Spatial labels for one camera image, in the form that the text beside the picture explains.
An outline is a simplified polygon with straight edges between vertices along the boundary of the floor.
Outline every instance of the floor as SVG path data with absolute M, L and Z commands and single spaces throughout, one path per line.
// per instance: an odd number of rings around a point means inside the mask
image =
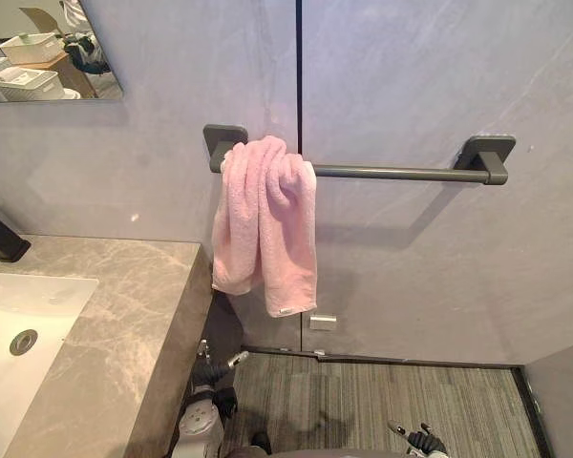
M 251 354 L 238 366 L 239 411 L 222 455 L 266 429 L 273 451 L 365 448 L 404 452 L 387 429 L 429 423 L 452 458 L 539 458 L 511 372 L 506 369 L 319 363 Z

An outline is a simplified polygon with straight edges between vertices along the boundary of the pink towel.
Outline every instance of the pink towel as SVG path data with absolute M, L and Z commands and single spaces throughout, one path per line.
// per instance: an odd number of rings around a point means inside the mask
M 316 175 L 280 138 L 238 143 L 221 165 L 213 287 L 247 293 L 265 281 L 272 317 L 316 307 Z

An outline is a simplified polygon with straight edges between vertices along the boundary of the gray marble vanity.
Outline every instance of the gray marble vanity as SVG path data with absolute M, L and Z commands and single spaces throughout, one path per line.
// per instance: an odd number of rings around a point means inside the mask
M 6 457 L 160 457 L 211 302 L 197 243 L 27 236 L 1 273 L 98 279 Z

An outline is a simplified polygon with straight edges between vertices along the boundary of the sink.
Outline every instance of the sink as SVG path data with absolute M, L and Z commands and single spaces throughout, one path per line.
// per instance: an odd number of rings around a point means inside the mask
M 0 274 L 0 457 L 97 284 Z

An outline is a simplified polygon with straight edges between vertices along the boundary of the towel bar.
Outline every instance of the towel bar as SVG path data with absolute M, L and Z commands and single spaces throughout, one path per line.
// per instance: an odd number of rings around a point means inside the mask
M 236 143 L 246 143 L 248 133 L 238 126 L 208 124 L 203 136 L 210 153 L 210 170 L 221 172 L 224 155 Z M 476 135 L 462 147 L 452 169 L 413 169 L 403 167 L 366 167 L 359 165 L 313 164 L 317 177 L 415 179 L 426 181 L 460 181 L 505 184 L 507 170 L 503 162 L 516 145 L 509 135 Z

